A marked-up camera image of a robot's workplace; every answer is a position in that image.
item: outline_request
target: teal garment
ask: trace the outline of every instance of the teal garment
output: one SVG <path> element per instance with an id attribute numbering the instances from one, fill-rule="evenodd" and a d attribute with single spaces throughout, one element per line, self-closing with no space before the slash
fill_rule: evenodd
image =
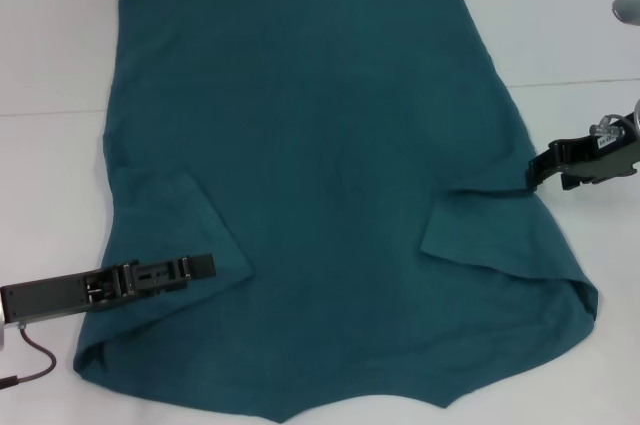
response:
<path id="1" fill-rule="evenodd" d="M 463 0 L 120 0 L 103 264 L 216 278 L 88 315 L 112 390 L 284 421 L 446 407 L 592 330 L 597 292 Z"/>

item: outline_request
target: white surface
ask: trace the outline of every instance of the white surface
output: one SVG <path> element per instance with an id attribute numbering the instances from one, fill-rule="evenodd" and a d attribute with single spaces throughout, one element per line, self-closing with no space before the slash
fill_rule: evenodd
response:
<path id="1" fill-rule="evenodd" d="M 509 85 L 640 77 L 640 28 L 611 15 L 612 0 L 467 0 Z M 111 203 L 100 149 L 116 38 L 116 0 L 0 0 L 0 284 L 95 267 Z M 628 113 L 640 81 L 512 88 L 539 148 L 581 136 L 605 113 Z M 83 111 L 52 114 L 52 112 Z M 25 116 L 8 116 L 25 114 Z M 448 410 L 366 397 L 311 410 L 295 425 L 640 423 L 640 178 L 541 196 L 602 292 L 595 332 L 558 360 L 462 398 Z M 238 424 L 264 420 L 116 395 L 80 380 L 71 357 L 80 317 L 29 326 L 60 365 L 0 391 L 14 425 Z M 0 376 L 46 359 L 7 333 Z"/>

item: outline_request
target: white table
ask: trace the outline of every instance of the white table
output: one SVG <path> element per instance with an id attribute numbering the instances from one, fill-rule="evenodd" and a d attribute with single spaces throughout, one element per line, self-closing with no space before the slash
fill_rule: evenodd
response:
<path id="1" fill-rule="evenodd" d="M 612 0 L 466 1 L 538 148 L 582 136 L 605 113 L 626 114 L 640 98 L 640 27 L 617 22 Z M 116 0 L 0 0 L 0 284 L 99 263 L 112 212 L 100 139 L 116 20 Z M 572 192 L 552 180 L 540 195 L 602 292 L 596 330 L 585 342 L 448 410 L 365 397 L 291 422 L 640 423 L 640 178 Z M 80 380 L 71 370 L 80 323 L 74 316 L 29 326 L 60 365 L 46 378 L 0 391 L 2 423 L 263 421 L 138 400 Z M 15 329 L 6 341 L 0 376 L 46 367 Z"/>

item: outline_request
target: black cable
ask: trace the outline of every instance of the black cable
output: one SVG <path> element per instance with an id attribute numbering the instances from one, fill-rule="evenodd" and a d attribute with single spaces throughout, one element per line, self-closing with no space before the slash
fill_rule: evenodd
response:
<path id="1" fill-rule="evenodd" d="M 34 373 L 33 375 L 27 375 L 26 377 L 18 378 L 18 383 L 30 382 L 31 380 L 35 380 L 37 378 L 44 377 L 46 374 L 51 373 L 51 371 L 53 371 L 53 369 L 56 368 L 56 365 L 58 363 L 58 361 L 56 360 L 56 356 L 53 353 L 51 353 L 49 350 L 47 350 L 43 346 L 38 345 L 36 342 L 31 340 L 27 336 L 27 332 L 25 331 L 26 328 L 27 328 L 26 325 L 21 325 L 20 326 L 20 335 L 22 335 L 22 338 L 24 339 L 24 341 L 27 342 L 29 345 L 31 345 L 36 350 L 38 350 L 39 352 L 42 352 L 47 357 L 49 357 L 51 359 L 51 365 L 49 365 L 49 367 L 46 370 L 43 370 L 42 372 L 38 372 L 38 373 Z"/>
<path id="2" fill-rule="evenodd" d="M 31 380 L 35 380 L 36 378 L 44 377 L 47 373 L 50 373 L 54 368 L 56 368 L 56 365 L 58 363 L 58 361 L 56 360 L 56 356 L 43 346 L 38 345 L 36 342 L 31 340 L 27 336 L 25 328 L 27 328 L 26 325 L 20 325 L 20 335 L 22 335 L 24 341 L 39 352 L 42 352 L 47 357 L 49 357 L 51 359 L 51 365 L 49 365 L 49 367 L 42 372 L 34 373 L 33 375 L 27 375 L 26 377 L 18 378 L 16 375 L 13 375 L 12 377 L 0 378 L 0 390 L 2 390 L 3 388 L 15 387 L 16 385 L 19 385 L 21 383 L 30 382 Z"/>

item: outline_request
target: teal fabric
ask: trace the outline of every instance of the teal fabric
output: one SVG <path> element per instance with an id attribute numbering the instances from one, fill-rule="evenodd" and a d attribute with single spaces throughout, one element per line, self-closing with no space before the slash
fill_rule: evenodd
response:
<path id="1" fill-rule="evenodd" d="M 592 330 L 597 292 L 463 0 L 120 0 L 104 265 L 218 276 L 87 316 L 83 378 L 276 421 L 446 407 Z"/>

